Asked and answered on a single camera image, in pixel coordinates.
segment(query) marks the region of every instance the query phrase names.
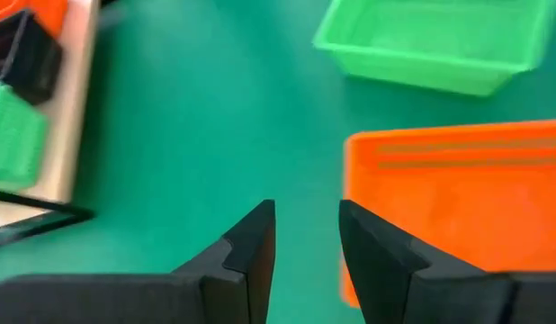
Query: black container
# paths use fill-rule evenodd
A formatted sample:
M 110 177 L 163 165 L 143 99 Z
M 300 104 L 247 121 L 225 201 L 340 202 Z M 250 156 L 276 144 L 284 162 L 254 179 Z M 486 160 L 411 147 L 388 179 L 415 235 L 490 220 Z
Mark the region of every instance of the black container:
M 62 47 L 25 9 L 0 21 L 0 82 L 31 104 L 54 93 Z

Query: black frame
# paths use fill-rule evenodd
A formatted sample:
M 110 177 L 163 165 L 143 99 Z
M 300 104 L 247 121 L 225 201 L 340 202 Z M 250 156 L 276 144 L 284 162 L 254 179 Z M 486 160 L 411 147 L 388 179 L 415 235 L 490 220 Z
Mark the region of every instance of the black frame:
M 34 235 L 91 220 L 94 211 L 71 203 L 48 202 L 15 193 L 0 191 L 0 202 L 49 210 L 26 220 L 0 227 L 0 246 Z

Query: plastic basket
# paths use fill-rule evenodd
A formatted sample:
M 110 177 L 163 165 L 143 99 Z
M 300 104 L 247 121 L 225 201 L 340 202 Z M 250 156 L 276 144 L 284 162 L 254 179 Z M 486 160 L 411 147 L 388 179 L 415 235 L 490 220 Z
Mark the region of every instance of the plastic basket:
M 349 75 L 490 95 L 538 66 L 556 0 L 333 0 L 314 44 Z
M 67 0 L 0 0 L 0 21 L 24 8 L 31 8 L 46 31 L 57 38 L 62 32 Z
M 36 183 L 47 129 L 45 116 L 0 84 L 0 190 Z
M 556 121 L 356 134 L 345 198 L 484 271 L 555 271 Z
M 40 104 L 54 93 L 62 48 L 22 10 L 0 21 L 0 82 L 8 84 L 31 104 Z

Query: green plastic bin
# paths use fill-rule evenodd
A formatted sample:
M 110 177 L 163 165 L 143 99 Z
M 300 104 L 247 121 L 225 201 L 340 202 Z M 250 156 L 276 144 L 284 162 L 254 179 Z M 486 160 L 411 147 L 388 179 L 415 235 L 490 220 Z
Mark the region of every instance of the green plastic bin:
M 490 95 L 543 56 L 556 0 L 333 0 L 314 45 L 349 75 Z
M 47 130 L 46 116 L 0 83 L 0 190 L 36 183 Z

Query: orange tray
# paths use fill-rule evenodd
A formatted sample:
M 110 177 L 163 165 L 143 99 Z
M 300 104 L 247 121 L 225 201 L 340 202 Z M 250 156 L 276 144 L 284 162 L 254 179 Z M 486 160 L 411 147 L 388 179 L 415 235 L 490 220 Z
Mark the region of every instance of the orange tray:
M 0 21 L 22 9 L 30 7 L 38 22 L 51 36 L 57 38 L 62 32 L 68 0 L 0 0 Z
M 556 121 L 356 134 L 344 196 L 485 271 L 556 271 Z

